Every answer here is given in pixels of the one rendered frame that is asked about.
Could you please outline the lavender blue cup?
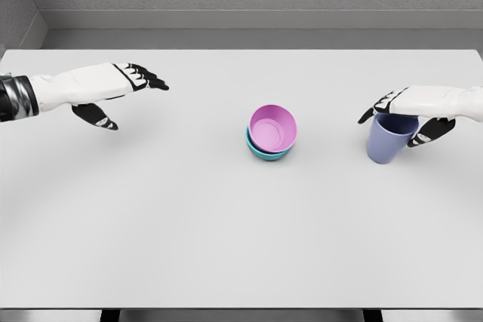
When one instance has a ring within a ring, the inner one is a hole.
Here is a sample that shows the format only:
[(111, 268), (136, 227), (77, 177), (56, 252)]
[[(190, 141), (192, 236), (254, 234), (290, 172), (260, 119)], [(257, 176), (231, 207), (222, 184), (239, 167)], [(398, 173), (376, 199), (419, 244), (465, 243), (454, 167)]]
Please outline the lavender blue cup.
[(377, 113), (368, 135), (368, 157), (378, 163), (391, 162), (419, 127), (416, 116)]

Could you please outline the teal bowl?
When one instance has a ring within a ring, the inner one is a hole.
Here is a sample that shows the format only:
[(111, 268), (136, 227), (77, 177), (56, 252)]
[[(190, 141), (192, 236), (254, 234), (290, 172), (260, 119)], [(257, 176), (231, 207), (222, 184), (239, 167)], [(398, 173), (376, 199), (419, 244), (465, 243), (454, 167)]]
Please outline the teal bowl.
[(251, 150), (251, 152), (257, 156), (259, 159), (264, 160), (264, 161), (277, 161), (286, 156), (294, 146), (291, 146), (287, 149), (285, 149), (282, 152), (276, 152), (276, 153), (270, 153), (263, 151), (259, 148), (257, 148), (254, 144), (254, 142), (251, 139), (250, 133), (249, 133), (249, 127), (246, 127), (245, 131), (245, 140), (248, 145), (248, 148)]

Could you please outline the pink bowl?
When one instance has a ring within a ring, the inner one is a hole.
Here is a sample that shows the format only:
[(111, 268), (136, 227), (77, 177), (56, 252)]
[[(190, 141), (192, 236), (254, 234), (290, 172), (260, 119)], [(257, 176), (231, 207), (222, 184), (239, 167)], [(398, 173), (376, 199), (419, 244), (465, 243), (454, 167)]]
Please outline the pink bowl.
[(268, 153), (279, 153), (295, 144), (298, 126), (293, 114), (286, 108), (267, 104), (252, 114), (248, 133), (257, 148)]

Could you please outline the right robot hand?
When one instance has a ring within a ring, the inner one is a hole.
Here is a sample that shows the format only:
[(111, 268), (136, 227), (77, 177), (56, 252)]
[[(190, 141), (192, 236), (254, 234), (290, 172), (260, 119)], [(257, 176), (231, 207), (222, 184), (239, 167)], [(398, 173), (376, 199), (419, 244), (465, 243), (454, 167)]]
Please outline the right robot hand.
[(421, 146), (453, 130), (457, 117), (466, 117), (464, 104), (467, 91), (455, 87), (416, 85), (394, 90), (376, 101), (358, 123), (365, 123), (377, 113), (426, 117), (428, 121), (408, 142), (409, 148)]

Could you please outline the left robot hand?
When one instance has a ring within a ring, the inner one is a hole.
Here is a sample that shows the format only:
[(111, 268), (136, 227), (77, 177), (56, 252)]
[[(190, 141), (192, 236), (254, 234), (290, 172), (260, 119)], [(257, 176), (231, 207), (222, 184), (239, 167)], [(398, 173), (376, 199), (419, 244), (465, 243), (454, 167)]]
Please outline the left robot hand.
[(121, 98), (131, 92), (152, 88), (168, 90), (165, 81), (135, 63), (103, 63), (68, 72), (74, 85), (68, 102), (73, 113), (83, 121), (107, 130), (118, 125), (96, 104), (100, 100)]

